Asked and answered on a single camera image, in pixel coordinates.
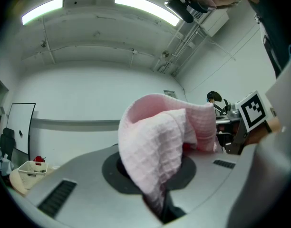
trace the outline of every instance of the whiteboard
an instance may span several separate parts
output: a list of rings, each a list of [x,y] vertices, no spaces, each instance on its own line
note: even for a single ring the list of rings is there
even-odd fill
[[[28,154],[29,158],[29,129],[35,105],[35,103],[13,103],[7,121],[7,128],[14,131],[16,148]]]

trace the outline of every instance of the black hair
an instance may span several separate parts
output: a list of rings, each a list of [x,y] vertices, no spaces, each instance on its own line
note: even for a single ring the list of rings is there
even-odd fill
[[[214,101],[219,101],[221,102],[223,99],[221,97],[221,95],[215,91],[210,91],[208,94],[207,94],[207,98],[208,99],[213,99]]]

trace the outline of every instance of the person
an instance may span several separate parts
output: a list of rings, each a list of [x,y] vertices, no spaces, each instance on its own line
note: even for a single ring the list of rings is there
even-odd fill
[[[233,7],[239,1],[184,0],[184,6],[190,6],[201,13],[207,13],[215,9]],[[291,0],[248,0],[248,2],[256,12],[255,18],[260,24],[263,33],[262,42],[272,62],[275,75],[278,77],[291,58]],[[261,124],[252,130],[246,144],[258,143],[270,130],[272,132],[281,130],[278,117],[268,121],[268,126],[270,129]]]
[[[231,104],[226,99],[222,99],[221,95],[215,91],[207,94],[207,102],[213,103],[216,116],[226,115],[228,106]]]

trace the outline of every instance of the ceiling pipe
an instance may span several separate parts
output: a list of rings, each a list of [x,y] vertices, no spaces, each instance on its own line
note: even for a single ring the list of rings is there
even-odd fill
[[[189,33],[186,35],[186,37],[184,38],[184,40],[182,41],[182,43],[180,43],[180,46],[178,47],[178,49],[175,51],[174,56],[172,55],[171,58],[169,59],[169,61],[167,62],[166,66],[164,67],[164,69],[162,70],[162,73],[164,73],[170,65],[170,62],[175,58],[179,56],[179,53],[182,51],[182,49],[184,50],[186,48],[186,46],[188,45],[187,42],[190,43],[190,41],[193,39],[193,35],[197,32],[197,30],[199,29],[199,25],[198,24],[194,24],[192,26],[192,28],[190,29]]]
[[[42,53],[38,52],[38,55],[41,57],[41,61],[42,61],[43,66],[45,66],[45,62],[44,62],[44,59],[43,59]]]
[[[138,52],[135,49],[132,49],[132,57],[131,57],[130,67],[132,67],[132,63],[134,60],[134,54],[138,54]]]
[[[155,65],[154,68],[153,68],[153,71],[156,71],[156,68],[157,68],[157,66],[159,65],[159,63],[160,63],[160,61],[161,61],[161,59],[162,59],[162,56],[163,56],[163,55],[161,55],[160,58],[158,59],[156,65]]]
[[[108,46],[104,46],[104,45],[78,45],[78,46],[75,46],[75,45],[72,45],[72,46],[64,46],[64,47],[59,47],[59,48],[55,48],[55,49],[51,49],[50,51],[51,52],[54,52],[54,51],[57,51],[57,50],[61,50],[63,48],[77,48],[77,47],[104,47],[104,48],[110,48],[110,49],[118,49],[118,50],[123,50],[123,51],[127,51],[127,52],[132,52],[132,49],[124,49],[124,48],[117,48],[117,47],[108,47]],[[134,54],[141,54],[141,55],[144,55],[144,56],[147,56],[147,57],[152,57],[154,59],[159,59],[159,57],[155,57],[154,55],[151,55],[151,54],[148,54],[148,53],[145,53],[145,52],[140,52],[140,51],[136,51],[134,52]],[[25,57],[22,59],[23,60],[26,60],[30,57],[33,57],[33,56],[36,56],[38,55],[38,52],[35,53],[35,54],[32,54],[28,57]]]
[[[47,44],[47,49],[49,50],[49,54],[50,54],[50,57],[51,57],[51,60],[53,61],[54,64],[56,64],[56,61],[54,59],[54,56],[52,55],[52,52],[50,50],[50,46],[49,46],[49,39],[47,38],[47,34],[46,34],[46,29],[45,29],[45,23],[44,23],[44,18],[42,16],[42,22],[43,22],[43,32],[44,32],[44,37],[45,37],[45,41],[46,41],[46,44]]]
[[[197,34],[198,34],[198,30],[195,32],[195,34],[192,35],[192,37],[190,38],[190,41],[192,41]],[[179,58],[183,55],[183,53],[184,53],[185,49],[187,48],[187,46],[189,45],[190,41],[188,41],[188,43],[185,45],[184,49],[180,52],[180,54],[176,58],[176,61],[174,62],[174,64],[176,64],[177,61],[179,60]]]
[[[187,57],[187,59],[173,72],[172,76],[176,77],[177,74],[180,73],[180,71],[185,67],[185,63],[191,58],[192,55],[198,50],[199,47],[203,45],[203,43],[206,41],[208,36],[206,36],[203,41],[194,49],[194,51],[190,54],[190,56]]]
[[[202,33],[199,33],[199,35],[201,36],[201,37],[203,37],[203,38],[205,38],[205,37],[207,37],[207,36],[204,36]],[[220,44],[218,44],[217,42],[215,42],[212,38],[211,39],[209,39],[209,42],[211,43],[211,44],[214,44],[214,45],[216,45],[217,47],[219,47],[221,50],[223,50],[226,54],[228,54],[234,61],[236,61],[236,59],[235,59],[235,57],[234,56],[232,56],[232,54],[231,53],[229,53],[225,48],[223,48]]]
[[[178,32],[179,32],[179,31],[181,30],[181,28],[183,27],[183,25],[184,25],[184,22],[182,22],[182,24],[178,27],[177,31],[176,31],[175,34],[173,35],[173,37],[172,37],[172,39],[170,40],[168,46],[166,47],[167,50],[169,49],[171,43],[173,42],[173,40],[174,40],[175,37],[177,36]]]

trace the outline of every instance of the white ceiling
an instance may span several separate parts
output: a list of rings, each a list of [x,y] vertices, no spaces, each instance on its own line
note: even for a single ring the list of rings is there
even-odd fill
[[[22,25],[21,16],[50,0],[20,0],[14,9],[14,19],[7,30],[7,46],[22,70],[45,67],[65,61],[110,61],[132,67],[153,69],[165,50],[174,53],[191,25],[186,24],[169,48],[167,45],[182,21],[173,27],[156,16],[115,0],[65,0],[64,8],[46,14],[44,18],[48,46],[45,41],[42,17]],[[165,0],[149,0],[164,7]],[[186,54],[192,52],[193,43]]]

